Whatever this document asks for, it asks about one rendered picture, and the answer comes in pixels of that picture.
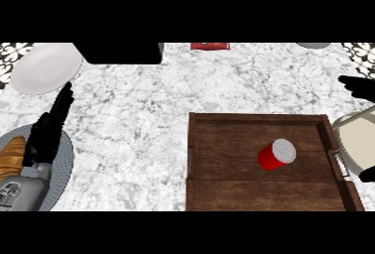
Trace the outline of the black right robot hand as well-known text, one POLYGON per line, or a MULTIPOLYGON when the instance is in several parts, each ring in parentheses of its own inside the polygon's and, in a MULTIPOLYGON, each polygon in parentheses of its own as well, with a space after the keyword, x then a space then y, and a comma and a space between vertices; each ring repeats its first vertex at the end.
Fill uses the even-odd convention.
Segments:
POLYGON ((341 75, 338 81, 344 84, 344 88, 352 92, 355 98, 360 98, 375 103, 375 80, 341 75))

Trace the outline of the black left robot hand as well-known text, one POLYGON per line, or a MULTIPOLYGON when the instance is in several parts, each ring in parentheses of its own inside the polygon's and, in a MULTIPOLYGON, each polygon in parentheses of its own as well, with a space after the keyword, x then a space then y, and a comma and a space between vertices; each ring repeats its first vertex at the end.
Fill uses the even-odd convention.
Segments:
POLYGON ((40 163, 53 163, 61 145, 62 129, 74 100, 73 84, 68 82, 56 97, 52 110, 43 113, 33 125, 25 147, 24 167, 33 167, 40 163))

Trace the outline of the red can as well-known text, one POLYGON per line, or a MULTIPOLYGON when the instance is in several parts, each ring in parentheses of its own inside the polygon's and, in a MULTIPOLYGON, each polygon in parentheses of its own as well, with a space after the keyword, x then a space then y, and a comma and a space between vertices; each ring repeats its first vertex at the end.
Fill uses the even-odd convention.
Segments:
POLYGON ((290 140, 276 139, 259 152, 259 164, 262 168, 272 171, 296 159, 296 147, 290 140))

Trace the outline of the brown wooden tray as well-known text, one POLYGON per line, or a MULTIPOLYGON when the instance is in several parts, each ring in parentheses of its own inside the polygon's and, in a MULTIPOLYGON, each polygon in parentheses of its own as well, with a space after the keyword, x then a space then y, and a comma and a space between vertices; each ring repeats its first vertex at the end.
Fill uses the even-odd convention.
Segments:
POLYGON ((189 210, 360 211, 344 179, 338 144, 324 115, 192 113, 188 134, 189 210), (259 152, 279 138, 296 160, 267 171, 259 152))

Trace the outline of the black white patterned placemat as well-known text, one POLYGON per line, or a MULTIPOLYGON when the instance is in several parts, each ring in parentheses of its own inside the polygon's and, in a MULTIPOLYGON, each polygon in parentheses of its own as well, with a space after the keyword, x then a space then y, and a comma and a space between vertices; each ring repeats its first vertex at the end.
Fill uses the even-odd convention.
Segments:
POLYGON ((358 72, 366 78, 375 79, 375 43, 343 43, 341 46, 358 72))
POLYGON ((0 89, 9 83, 15 64, 33 46, 33 43, 0 43, 0 89))

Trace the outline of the golden brown bread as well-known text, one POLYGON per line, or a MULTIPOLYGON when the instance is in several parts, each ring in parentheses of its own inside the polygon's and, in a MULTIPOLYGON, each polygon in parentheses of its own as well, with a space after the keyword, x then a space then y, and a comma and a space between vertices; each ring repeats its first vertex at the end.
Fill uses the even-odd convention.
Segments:
POLYGON ((25 147, 25 138, 15 136, 0 151, 0 182, 8 177, 18 177, 21 175, 25 147))

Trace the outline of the grey round plate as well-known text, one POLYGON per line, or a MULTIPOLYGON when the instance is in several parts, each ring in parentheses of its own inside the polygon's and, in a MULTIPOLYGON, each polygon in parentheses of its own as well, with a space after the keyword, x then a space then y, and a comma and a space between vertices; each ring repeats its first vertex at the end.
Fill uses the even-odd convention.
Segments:
MULTIPOLYGON (((50 188, 47 195, 42 204, 42 207, 37 211, 49 211, 65 191, 68 181, 71 178, 73 168, 74 168, 74 146, 67 132, 62 132, 61 146, 58 150, 58 156, 52 166, 52 179, 50 179, 50 188)), ((28 167, 22 170, 21 175, 34 176, 28 167)))

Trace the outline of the grey round object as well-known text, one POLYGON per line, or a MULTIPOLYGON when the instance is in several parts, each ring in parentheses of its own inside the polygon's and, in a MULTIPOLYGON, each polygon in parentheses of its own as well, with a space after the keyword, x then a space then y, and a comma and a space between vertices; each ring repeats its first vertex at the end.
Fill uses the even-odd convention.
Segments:
POLYGON ((331 43, 297 43, 301 47, 312 50, 321 50, 325 49, 331 43))

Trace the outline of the white oval plate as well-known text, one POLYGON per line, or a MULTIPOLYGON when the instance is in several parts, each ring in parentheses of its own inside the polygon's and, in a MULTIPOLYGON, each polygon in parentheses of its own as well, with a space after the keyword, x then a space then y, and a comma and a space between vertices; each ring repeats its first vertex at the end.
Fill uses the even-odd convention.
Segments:
POLYGON ((84 57, 73 43, 47 43, 34 48, 15 64, 11 85, 28 95, 58 89, 81 69, 84 57))

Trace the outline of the black appliance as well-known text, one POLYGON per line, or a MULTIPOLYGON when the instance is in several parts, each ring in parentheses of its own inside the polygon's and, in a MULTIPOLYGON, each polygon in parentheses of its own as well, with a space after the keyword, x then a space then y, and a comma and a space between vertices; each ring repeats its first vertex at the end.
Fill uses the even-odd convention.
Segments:
POLYGON ((76 43, 90 64, 161 64, 163 43, 76 43))

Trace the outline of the red box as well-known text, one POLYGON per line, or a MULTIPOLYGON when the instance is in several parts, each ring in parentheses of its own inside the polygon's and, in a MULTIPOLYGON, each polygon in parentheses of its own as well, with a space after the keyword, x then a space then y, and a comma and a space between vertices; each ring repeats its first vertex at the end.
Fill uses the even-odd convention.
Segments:
POLYGON ((229 49, 231 43, 191 43, 191 50, 220 51, 229 49))

